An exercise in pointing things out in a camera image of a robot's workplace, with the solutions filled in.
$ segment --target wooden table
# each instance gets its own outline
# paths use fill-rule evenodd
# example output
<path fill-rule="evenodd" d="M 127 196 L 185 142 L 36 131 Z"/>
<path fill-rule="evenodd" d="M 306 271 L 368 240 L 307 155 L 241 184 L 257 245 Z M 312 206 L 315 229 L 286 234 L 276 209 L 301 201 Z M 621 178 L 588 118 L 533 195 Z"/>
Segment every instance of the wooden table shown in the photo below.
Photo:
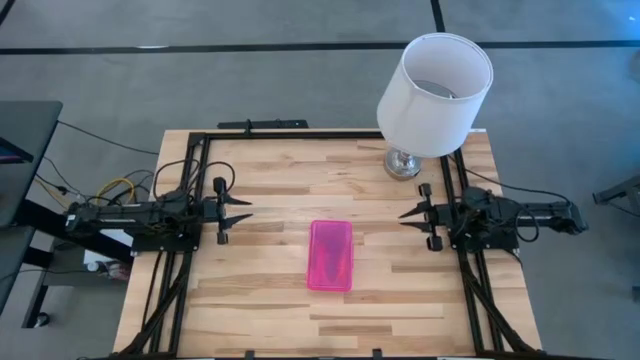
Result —
<path fill-rule="evenodd" d="M 165 133 L 158 166 L 184 158 L 188 134 Z M 216 244 L 216 225 L 205 226 L 191 268 L 179 356 L 243 356 L 248 349 L 257 356 L 371 356 L 373 348 L 395 356 L 473 354 L 457 257 L 445 232 L 445 250 L 431 252 L 426 234 L 398 224 L 398 216 L 420 201 L 420 183 L 431 184 L 435 203 L 446 202 L 440 162 L 425 159 L 414 181 L 398 182 L 382 166 L 386 147 L 383 140 L 212 142 L 209 161 L 231 163 L 237 172 L 232 195 L 253 203 L 229 212 L 255 215 L 235 226 L 224 246 Z M 471 133 L 463 153 L 467 168 L 497 179 L 486 133 Z M 174 189 L 181 171 L 163 171 L 158 193 Z M 216 175 L 229 173 L 210 168 L 205 195 L 213 193 L 209 184 Z M 470 182 L 500 193 L 474 176 Z M 315 219 L 353 223 L 350 293 L 306 288 L 309 225 Z M 497 306 L 526 342 L 539 347 L 520 265 L 503 251 L 485 254 Z M 116 351 L 140 330 L 155 258 L 145 253 L 135 260 Z M 165 321 L 161 350 L 169 325 Z"/>

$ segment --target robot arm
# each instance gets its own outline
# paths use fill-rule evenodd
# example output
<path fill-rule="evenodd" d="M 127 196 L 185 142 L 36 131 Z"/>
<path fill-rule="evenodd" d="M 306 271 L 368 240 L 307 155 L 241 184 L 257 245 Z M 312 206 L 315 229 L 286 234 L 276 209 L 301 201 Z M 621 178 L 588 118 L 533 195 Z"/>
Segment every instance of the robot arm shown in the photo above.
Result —
<path fill-rule="evenodd" d="M 467 188 L 455 209 L 448 204 L 431 204 L 431 187 L 420 185 L 424 201 L 400 218 L 424 214 L 424 222 L 404 222 L 423 232 L 431 232 L 427 240 L 429 249 L 442 250 L 442 239 L 436 234 L 436 226 L 450 229 L 451 244 L 463 242 L 469 252 L 480 249 L 504 249 L 513 251 L 523 238 L 519 227 L 548 227 L 557 232 L 578 235 L 588 229 L 578 207 L 572 202 L 519 203 L 495 196 L 477 187 Z"/>
<path fill-rule="evenodd" d="M 83 236 L 104 229 L 122 229 L 133 237 L 133 252 L 193 251 L 199 247 L 199 236 L 187 235 L 199 232 L 204 223 L 218 223 L 218 244 L 227 244 L 226 231 L 252 214 L 227 218 L 225 205 L 251 203 L 232 198 L 222 177 L 213 180 L 213 188 L 216 196 L 200 201 L 177 189 L 155 201 L 131 205 L 73 203 L 69 207 L 66 230 Z"/>

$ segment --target pink plastic container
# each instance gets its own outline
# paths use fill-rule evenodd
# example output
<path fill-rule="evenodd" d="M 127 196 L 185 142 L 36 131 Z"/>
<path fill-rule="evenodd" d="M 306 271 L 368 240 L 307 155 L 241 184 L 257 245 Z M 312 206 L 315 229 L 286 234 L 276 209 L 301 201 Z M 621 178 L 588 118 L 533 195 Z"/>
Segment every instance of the pink plastic container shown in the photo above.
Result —
<path fill-rule="evenodd" d="M 347 221 L 311 223 L 307 287 L 316 291 L 351 291 L 353 227 Z"/>

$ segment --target table lamp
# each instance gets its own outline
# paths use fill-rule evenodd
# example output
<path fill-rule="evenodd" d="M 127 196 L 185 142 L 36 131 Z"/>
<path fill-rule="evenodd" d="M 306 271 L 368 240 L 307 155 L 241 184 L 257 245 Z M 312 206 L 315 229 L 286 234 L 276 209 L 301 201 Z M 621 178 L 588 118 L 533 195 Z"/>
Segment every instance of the table lamp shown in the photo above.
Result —
<path fill-rule="evenodd" d="M 492 82 L 489 57 L 468 39 L 434 33 L 409 43 L 378 104 L 389 175 L 411 179 L 421 158 L 459 148 Z"/>

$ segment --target silver lamp base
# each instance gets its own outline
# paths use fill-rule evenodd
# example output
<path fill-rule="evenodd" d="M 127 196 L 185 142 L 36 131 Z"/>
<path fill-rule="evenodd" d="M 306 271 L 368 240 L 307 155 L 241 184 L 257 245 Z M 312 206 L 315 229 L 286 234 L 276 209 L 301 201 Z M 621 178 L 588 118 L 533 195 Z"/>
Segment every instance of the silver lamp base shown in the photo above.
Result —
<path fill-rule="evenodd" d="M 385 156 L 384 169 L 392 178 L 406 181 L 418 175 L 421 164 L 422 161 L 419 157 L 391 148 Z"/>

